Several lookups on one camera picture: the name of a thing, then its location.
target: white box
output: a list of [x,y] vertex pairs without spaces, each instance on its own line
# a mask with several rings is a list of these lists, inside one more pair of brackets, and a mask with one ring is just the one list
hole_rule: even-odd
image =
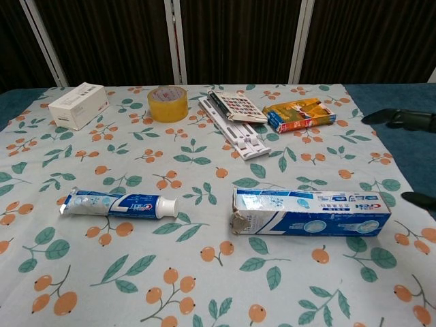
[[109,106],[102,85],[82,83],[48,105],[57,126],[81,129]]
[[390,216],[377,192],[234,189],[235,234],[376,236]]

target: packing tape roll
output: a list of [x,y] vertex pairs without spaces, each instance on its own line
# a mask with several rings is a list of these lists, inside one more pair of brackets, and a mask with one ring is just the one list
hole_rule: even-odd
[[152,118],[160,123],[173,123],[188,115],[187,93],[181,87],[158,87],[147,99]]

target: floral tablecloth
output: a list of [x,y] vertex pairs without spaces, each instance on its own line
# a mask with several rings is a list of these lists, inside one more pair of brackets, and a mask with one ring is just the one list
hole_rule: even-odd
[[[345,89],[186,86],[188,116],[150,117],[153,87],[106,87],[111,106],[80,131],[56,127],[49,89],[0,144],[3,326],[436,326],[436,223]],[[197,99],[244,91],[259,107],[318,97],[333,125],[276,134],[243,161]],[[374,238],[233,235],[234,185],[380,191],[392,216]],[[73,186],[178,198],[159,221],[59,214]]]

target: yellow box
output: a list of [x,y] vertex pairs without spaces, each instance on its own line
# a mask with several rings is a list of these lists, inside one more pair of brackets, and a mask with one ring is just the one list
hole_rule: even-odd
[[278,132],[334,123],[336,114],[317,99],[302,99],[264,107],[268,123]]

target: toothpaste cap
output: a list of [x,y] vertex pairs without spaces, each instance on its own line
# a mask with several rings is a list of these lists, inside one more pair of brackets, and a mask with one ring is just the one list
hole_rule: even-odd
[[177,217],[178,216],[178,202],[177,199],[169,200],[161,197],[157,206],[157,217],[162,218],[165,216]]

